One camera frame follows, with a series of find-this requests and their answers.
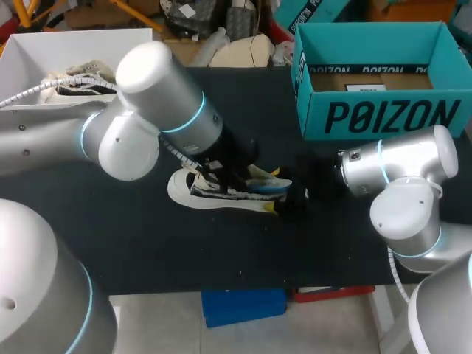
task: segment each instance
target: teal cardboard box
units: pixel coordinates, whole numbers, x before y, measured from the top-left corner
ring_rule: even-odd
[[[305,22],[333,22],[349,0],[284,0],[274,14],[275,21],[292,35]]]
[[[430,89],[314,91],[313,73],[427,74]],[[306,140],[382,139],[436,124],[458,137],[472,114],[472,68],[441,22],[300,24],[291,78]]]

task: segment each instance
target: paper label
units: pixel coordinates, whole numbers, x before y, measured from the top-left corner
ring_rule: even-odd
[[[348,91],[386,91],[385,85],[346,85]]]
[[[181,6],[179,10],[187,18],[191,18],[192,16],[194,16],[196,14],[195,10],[193,8],[191,8],[191,6],[188,5],[188,4],[185,4],[184,6]]]

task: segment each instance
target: white plastic bag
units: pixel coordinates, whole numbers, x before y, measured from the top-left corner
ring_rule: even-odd
[[[218,31],[213,33],[206,42],[201,46],[198,54],[193,58],[189,66],[205,67],[210,64],[215,56],[215,53],[220,48],[229,44],[229,37],[226,36],[226,30],[223,27],[218,28]]]

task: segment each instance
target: white box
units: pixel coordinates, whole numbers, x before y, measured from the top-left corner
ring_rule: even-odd
[[[127,52],[152,40],[150,28],[12,35],[0,57],[0,101],[40,85],[48,72],[65,72],[91,60],[101,60],[115,72]],[[17,105],[37,100],[30,96]]]

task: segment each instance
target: white cable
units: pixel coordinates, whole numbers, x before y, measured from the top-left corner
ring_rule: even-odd
[[[403,284],[401,283],[400,277],[398,276],[397,266],[395,265],[395,259],[393,257],[393,251],[390,249],[390,247],[387,247],[387,248],[389,252],[389,262],[390,262],[390,269],[392,270],[393,280],[395,281],[395,284],[397,285],[400,295],[403,297],[406,303],[409,304],[410,298],[408,294],[406,293],[405,289],[403,288]]]
[[[15,96],[12,96],[5,101],[0,102],[0,108],[7,107],[8,105],[11,105],[12,103],[15,103],[22,98],[25,98],[27,96],[30,96],[31,94],[38,93],[40,91],[49,89],[51,87],[59,86],[59,85],[64,85],[64,84],[75,84],[75,85],[81,85],[84,83],[89,83],[89,84],[94,84],[96,86],[102,86],[106,87],[107,89],[110,90],[115,90],[117,91],[117,87],[109,83],[108,81],[105,80],[98,80],[94,79],[92,77],[65,77],[63,79],[57,79],[57,80],[52,80],[49,81],[48,83],[42,83],[40,85],[37,85],[35,87],[29,88],[26,91],[23,91],[19,94],[16,94]]]
[[[188,157],[186,157],[183,153],[181,153],[179,150],[177,150],[175,147],[173,147],[163,136],[162,134],[159,135],[159,141],[172,153],[177,159],[182,161],[185,164],[188,164],[192,168],[195,168],[196,170],[201,170],[201,165]]]

